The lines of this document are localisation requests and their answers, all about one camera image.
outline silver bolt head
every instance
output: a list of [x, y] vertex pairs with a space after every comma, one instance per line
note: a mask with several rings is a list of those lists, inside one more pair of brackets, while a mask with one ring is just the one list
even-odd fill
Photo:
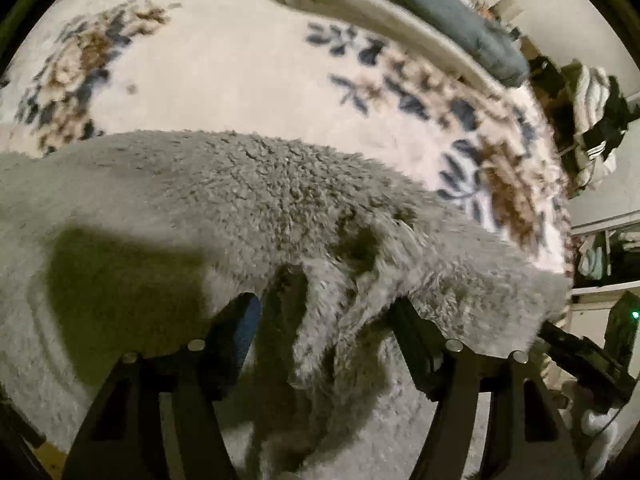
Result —
[[513, 360], [517, 363], [520, 363], [521, 365], [525, 365], [529, 362], [529, 355], [522, 350], [516, 350], [513, 353]]
[[202, 352], [205, 346], [206, 343], [202, 339], [194, 339], [192, 341], [189, 341], [187, 348], [192, 352]]
[[462, 341], [459, 341], [457, 339], [447, 339], [447, 342], [444, 343], [444, 346], [450, 352], [455, 352], [455, 353], [462, 352], [462, 349], [465, 347], [462, 344]]
[[121, 358], [121, 361], [126, 365], [132, 365], [138, 360], [137, 352], [127, 352]]

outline gray blanket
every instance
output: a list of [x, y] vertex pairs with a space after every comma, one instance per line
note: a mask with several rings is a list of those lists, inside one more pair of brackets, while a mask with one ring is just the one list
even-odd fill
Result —
[[405, 480], [434, 405], [386, 306], [407, 294], [447, 335], [507, 355], [567, 286], [379, 163], [230, 133], [0, 155], [0, 248], [0, 381], [63, 450], [123, 352], [174, 351], [237, 293], [263, 298], [216, 407], [244, 478]]

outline folded clothes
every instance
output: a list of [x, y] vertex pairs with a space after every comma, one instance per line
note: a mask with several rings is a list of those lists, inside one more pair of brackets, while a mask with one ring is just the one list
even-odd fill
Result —
[[[446, 33], [439, 32], [437, 27], [420, 19], [415, 13], [396, 5], [389, 0], [285, 0], [287, 5], [297, 9], [318, 12], [326, 16], [354, 23], [388, 38], [392, 38], [427, 57], [436, 67], [454, 77], [462, 76], [473, 88], [485, 95], [502, 96], [505, 88], [490, 72], [500, 72], [499, 60], [495, 61], [496, 70], [484, 68], [484, 59], [474, 59], [456, 40]], [[465, 12], [483, 18], [468, 8], [464, 3], [455, 0]], [[524, 70], [528, 74], [528, 66], [524, 60]]]
[[455, 41], [505, 86], [518, 87], [529, 76], [529, 64], [508, 31], [460, 0], [391, 0]]

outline floral bedsheet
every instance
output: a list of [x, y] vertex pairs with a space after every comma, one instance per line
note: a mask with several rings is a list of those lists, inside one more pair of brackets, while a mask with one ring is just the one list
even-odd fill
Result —
[[5, 149], [233, 129], [362, 153], [565, 270], [552, 130], [530, 87], [488, 98], [428, 59], [283, 0], [58, 0], [3, 76]]

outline fluffy gray fabric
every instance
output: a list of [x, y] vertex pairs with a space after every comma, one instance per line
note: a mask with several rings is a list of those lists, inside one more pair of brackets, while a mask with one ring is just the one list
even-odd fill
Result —
[[216, 407], [241, 475], [405, 480], [434, 405], [387, 305], [507, 355], [567, 287], [399, 173], [300, 142], [136, 132], [1, 155], [0, 180], [0, 381], [65, 450], [124, 351], [174, 351], [254, 291], [252, 361]]

